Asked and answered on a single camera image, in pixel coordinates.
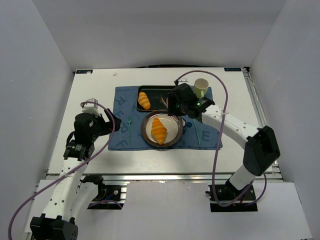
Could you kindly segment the metal tongs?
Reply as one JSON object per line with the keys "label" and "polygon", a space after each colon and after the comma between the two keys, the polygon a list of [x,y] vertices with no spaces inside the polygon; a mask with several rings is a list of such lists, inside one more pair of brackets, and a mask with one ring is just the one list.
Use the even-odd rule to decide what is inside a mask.
{"label": "metal tongs", "polygon": [[[168,103],[164,100],[164,98],[162,96],[160,96],[160,100],[161,102],[164,104],[164,106],[166,107],[166,109],[168,110],[169,107],[168,107]],[[180,116],[176,116],[178,122],[183,122],[183,119],[180,117]]]}

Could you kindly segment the orange striped croissant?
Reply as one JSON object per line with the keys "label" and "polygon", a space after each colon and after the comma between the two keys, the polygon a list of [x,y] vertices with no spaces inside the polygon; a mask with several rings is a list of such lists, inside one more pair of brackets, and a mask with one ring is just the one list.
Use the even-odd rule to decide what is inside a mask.
{"label": "orange striped croissant", "polygon": [[159,145],[165,142],[168,130],[158,118],[154,118],[151,126],[151,135]]}

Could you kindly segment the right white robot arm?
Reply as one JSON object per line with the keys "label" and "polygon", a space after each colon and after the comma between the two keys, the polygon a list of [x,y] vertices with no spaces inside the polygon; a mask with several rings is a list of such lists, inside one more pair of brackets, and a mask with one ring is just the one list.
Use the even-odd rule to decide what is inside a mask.
{"label": "right white robot arm", "polygon": [[207,97],[197,98],[191,87],[182,83],[168,94],[168,114],[188,116],[207,126],[219,129],[244,149],[241,167],[227,183],[243,190],[255,177],[261,176],[281,155],[274,130],[259,128],[223,111]]}

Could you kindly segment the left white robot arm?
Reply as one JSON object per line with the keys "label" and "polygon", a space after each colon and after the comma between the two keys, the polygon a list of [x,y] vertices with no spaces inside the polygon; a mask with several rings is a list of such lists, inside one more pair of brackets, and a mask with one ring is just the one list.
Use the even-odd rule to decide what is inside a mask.
{"label": "left white robot arm", "polygon": [[117,132],[121,119],[110,109],[104,110],[108,121],[94,107],[83,109],[75,117],[74,130],[68,135],[62,170],[54,190],[40,216],[34,216],[30,229],[36,240],[75,240],[79,228],[76,219],[92,201],[103,201],[107,194],[103,177],[83,173],[94,154],[98,137]]}

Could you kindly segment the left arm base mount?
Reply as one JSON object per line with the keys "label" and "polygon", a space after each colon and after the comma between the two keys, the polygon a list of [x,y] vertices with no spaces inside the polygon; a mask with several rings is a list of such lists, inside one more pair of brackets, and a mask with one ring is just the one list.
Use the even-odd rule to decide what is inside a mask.
{"label": "left arm base mount", "polygon": [[86,175],[80,182],[91,183],[97,190],[96,197],[88,206],[89,210],[121,210],[124,206],[124,203],[121,203],[121,185],[107,184],[102,175],[96,174]]}

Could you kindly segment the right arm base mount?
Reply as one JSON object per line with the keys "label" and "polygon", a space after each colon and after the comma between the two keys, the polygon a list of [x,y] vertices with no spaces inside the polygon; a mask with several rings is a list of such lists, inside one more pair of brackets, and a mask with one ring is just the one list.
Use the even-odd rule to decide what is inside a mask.
{"label": "right arm base mount", "polygon": [[[235,199],[241,191],[234,191],[230,186],[225,184],[216,184],[215,193],[217,199],[222,204],[227,204]],[[230,206],[222,207],[217,204],[214,199],[213,187],[208,185],[208,190],[205,194],[209,198],[210,212],[211,213],[240,213],[240,212],[257,212],[257,203],[251,203],[256,200],[254,187],[251,185],[248,191],[235,203]]]}

